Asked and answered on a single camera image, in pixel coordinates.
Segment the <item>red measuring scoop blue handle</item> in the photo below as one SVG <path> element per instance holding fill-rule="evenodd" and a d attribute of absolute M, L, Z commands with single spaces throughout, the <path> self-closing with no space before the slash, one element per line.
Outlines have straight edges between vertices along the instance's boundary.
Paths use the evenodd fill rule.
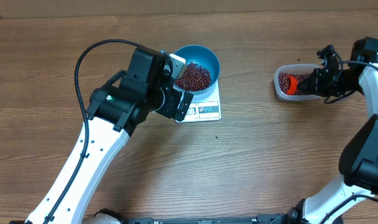
<path fill-rule="evenodd" d="M 298 80 L 291 75 L 287 75 L 287 78 L 290 80 L 290 86 L 289 86 L 286 94 L 287 95 L 294 95 L 297 91 Z"/>

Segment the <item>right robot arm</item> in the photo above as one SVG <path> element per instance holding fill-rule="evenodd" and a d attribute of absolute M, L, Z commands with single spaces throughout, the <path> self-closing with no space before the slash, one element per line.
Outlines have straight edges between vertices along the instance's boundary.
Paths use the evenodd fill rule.
<path fill-rule="evenodd" d="M 366 99 L 368 120 L 343 149 L 339 175 L 285 215 L 266 218 L 267 223 L 342 223 L 343 213 L 357 203 L 378 203 L 378 39 L 355 41 L 349 60 L 332 45 L 316 54 L 322 66 L 305 78 L 289 75 L 285 94 L 320 96 L 332 104 L 359 92 Z"/>

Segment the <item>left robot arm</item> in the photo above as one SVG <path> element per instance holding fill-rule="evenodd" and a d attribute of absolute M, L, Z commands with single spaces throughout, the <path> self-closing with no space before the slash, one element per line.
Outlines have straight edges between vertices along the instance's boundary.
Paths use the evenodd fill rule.
<path fill-rule="evenodd" d="M 116 154 L 149 113 L 183 121 L 193 95 L 174 89 L 184 58 L 137 46 L 127 70 L 95 89 L 81 106 L 83 127 L 69 158 L 44 199 L 24 223 L 81 223 Z"/>

